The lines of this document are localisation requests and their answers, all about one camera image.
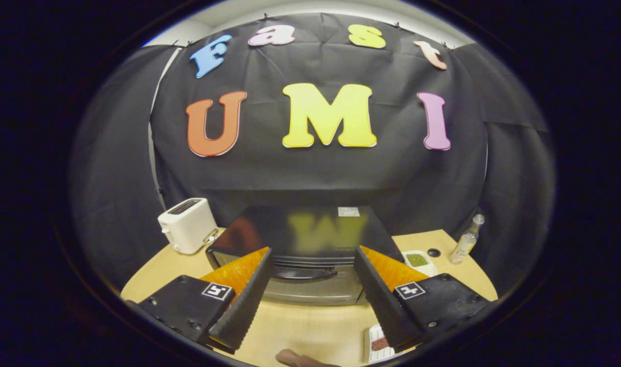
microwave handle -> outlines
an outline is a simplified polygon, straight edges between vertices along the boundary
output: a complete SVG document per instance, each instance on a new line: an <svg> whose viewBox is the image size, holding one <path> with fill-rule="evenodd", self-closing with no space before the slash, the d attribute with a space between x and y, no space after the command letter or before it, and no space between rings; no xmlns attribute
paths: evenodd
<svg viewBox="0 0 621 367"><path fill-rule="evenodd" d="M274 270L272 272L272 277L276 279L286 279L286 280L313 280L313 279L322 279L325 277L334 276L338 274L338 272L334 270L324 270L324 269L297 269L297 268L287 268L280 267L275 265Z"/></svg>

green food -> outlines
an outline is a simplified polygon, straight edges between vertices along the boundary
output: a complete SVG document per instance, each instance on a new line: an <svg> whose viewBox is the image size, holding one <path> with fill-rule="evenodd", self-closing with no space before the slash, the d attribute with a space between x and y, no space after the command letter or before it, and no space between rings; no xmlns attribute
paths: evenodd
<svg viewBox="0 0 621 367"><path fill-rule="evenodd" d="M428 265L428 261L424 258L424 256L421 256L419 254L410 254L410 255L406 255L406 257L408 257L408 261L410 262L410 265L412 265L413 267L420 267L422 265Z"/></svg>

pink letter i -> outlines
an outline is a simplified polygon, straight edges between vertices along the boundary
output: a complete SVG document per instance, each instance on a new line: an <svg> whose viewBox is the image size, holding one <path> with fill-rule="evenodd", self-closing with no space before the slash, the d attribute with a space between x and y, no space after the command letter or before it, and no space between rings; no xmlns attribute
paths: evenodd
<svg viewBox="0 0 621 367"><path fill-rule="evenodd" d="M426 109L426 122L428 125L428 135L424 139L424 146L427 149L448 150L451 148L451 141L446 137L444 127L444 99L439 95L431 93L417 93Z"/></svg>

microwave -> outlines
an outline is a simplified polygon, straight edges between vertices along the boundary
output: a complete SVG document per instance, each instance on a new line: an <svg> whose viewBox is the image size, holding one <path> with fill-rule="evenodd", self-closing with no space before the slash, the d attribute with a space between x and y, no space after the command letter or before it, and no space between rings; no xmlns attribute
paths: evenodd
<svg viewBox="0 0 621 367"><path fill-rule="evenodd" d="M266 246L272 249L274 270L262 299L289 304L366 303L353 270L358 246L404 261L369 206L250 206L206 255L217 269Z"/></svg>

label sticker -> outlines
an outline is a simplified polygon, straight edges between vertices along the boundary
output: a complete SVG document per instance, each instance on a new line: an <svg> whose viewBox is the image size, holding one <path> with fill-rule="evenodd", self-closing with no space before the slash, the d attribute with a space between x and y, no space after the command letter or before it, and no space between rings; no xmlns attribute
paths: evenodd
<svg viewBox="0 0 621 367"><path fill-rule="evenodd" d="M229 290L231 290L229 286L211 283L201 294L223 301L229 294Z"/></svg>
<svg viewBox="0 0 621 367"><path fill-rule="evenodd" d="M404 300L426 293L426 291L415 282L395 286L395 290L399 292L399 295L401 295Z"/></svg>
<svg viewBox="0 0 621 367"><path fill-rule="evenodd" d="M339 206L338 216L339 217L359 217L360 213L358 212L357 207Z"/></svg>

